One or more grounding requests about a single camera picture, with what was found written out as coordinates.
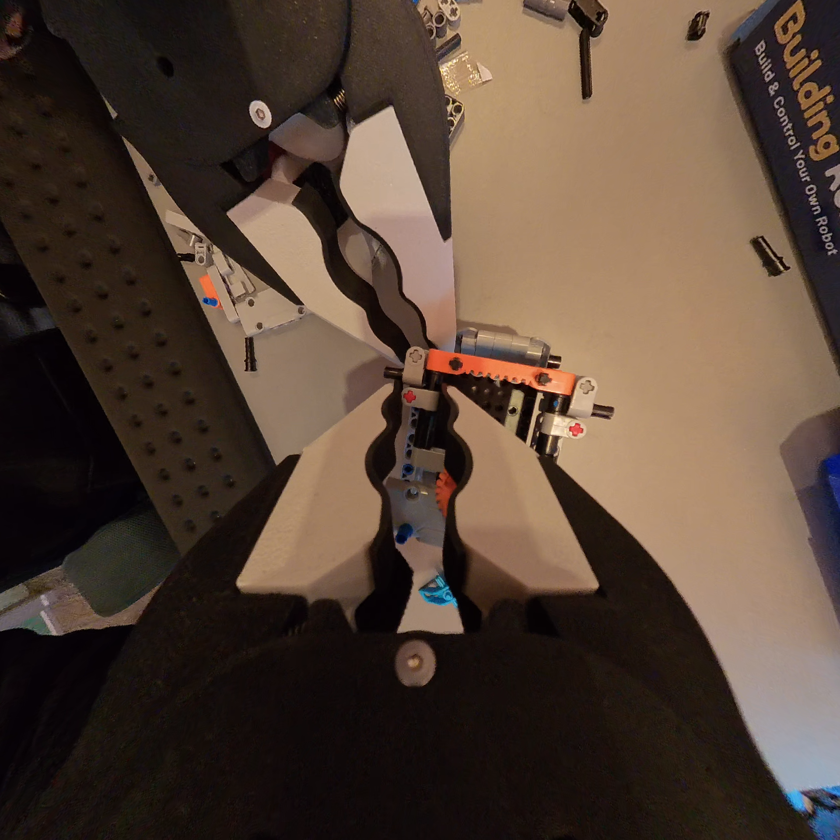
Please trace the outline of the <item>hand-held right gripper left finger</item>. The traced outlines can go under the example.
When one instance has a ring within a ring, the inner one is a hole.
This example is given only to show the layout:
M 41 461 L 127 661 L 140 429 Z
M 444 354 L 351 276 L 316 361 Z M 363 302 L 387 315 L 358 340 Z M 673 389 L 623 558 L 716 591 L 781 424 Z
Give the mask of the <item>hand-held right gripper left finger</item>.
M 398 590 L 402 561 L 370 450 L 391 394 L 374 394 L 305 447 L 237 578 L 245 594 L 364 601 Z

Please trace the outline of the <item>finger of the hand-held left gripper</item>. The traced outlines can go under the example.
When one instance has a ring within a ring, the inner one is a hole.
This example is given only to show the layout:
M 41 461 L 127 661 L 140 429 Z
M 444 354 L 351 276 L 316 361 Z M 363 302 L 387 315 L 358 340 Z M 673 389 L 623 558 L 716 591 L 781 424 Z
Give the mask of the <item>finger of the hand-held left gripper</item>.
M 438 225 L 417 171 L 400 114 L 384 108 L 354 125 L 337 178 L 312 188 L 312 227 L 318 267 L 312 271 L 312 311 L 386 358 L 405 358 L 411 346 L 455 347 L 455 268 L 451 238 L 448 129 L 437 108 L 429 152 L 442 180 L 444 223 Z M 381 245 L 386 266 L 375 287 L 342 250 L 344 236 Z
M 343 257 L 333 216 L 311 185 L 263 182 L 227 217 L 310 313 L 391 362 L 405 360 L 406 336 Z

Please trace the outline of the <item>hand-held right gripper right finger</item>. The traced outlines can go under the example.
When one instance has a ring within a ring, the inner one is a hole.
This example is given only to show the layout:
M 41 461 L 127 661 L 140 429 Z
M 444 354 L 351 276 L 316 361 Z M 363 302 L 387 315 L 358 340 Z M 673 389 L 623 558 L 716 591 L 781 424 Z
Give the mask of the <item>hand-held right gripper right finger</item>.
M 495 605 L 595 592 L 595 573 L 539 458 L 477 405 L 450 410 L 448 455 L 464 461 L 445 527 L 453 593 Z

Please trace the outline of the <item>orange gear frame assembly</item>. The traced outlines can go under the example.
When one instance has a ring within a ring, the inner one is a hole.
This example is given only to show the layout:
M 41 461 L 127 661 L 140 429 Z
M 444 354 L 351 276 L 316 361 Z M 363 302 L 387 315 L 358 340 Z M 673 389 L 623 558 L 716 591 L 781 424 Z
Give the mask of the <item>orange gear frame assembly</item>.
M 615 408 L 597 402 L 589 375 L 564 371 L 562 358 L 538 338 L 466 328 L 451 352 L 412 347 L 402 367 L 384 378 L 402 387 L 402 426 L 395 467 L 385 485 L 395 543 L 410 539 L 441 548 L 455 484 L 445 468 L 444 385 L 466 396 L 538 455 L 557 459 L 566 439 L 579 439 L 586 422 L 611 420 Z

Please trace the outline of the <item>black studded panel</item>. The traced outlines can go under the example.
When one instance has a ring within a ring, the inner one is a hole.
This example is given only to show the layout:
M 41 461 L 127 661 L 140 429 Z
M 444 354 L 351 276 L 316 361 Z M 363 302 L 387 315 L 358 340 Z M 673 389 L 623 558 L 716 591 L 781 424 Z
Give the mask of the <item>black studded panel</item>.
M 275 465 L 106 103 L 36 30 L 2 60 L 2 219 L 187 553 Z

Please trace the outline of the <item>blue plastic bin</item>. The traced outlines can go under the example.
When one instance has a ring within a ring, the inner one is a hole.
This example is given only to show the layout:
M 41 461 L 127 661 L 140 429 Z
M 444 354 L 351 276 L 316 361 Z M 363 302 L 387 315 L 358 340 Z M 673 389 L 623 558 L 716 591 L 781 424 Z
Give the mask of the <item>blue plastic bin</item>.
M 824 458 L 817 470 L 817 489 L 823 518 L 839 534 L 839 454 Z

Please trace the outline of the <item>blue robot kit box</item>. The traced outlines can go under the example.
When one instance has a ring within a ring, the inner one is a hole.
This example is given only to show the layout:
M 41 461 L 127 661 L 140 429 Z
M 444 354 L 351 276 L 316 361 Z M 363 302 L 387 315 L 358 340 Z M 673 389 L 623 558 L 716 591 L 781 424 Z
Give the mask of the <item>blue robot kit box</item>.
M 823 327 L 839 350 L 839 2 L 765 2 L 728 66 Z

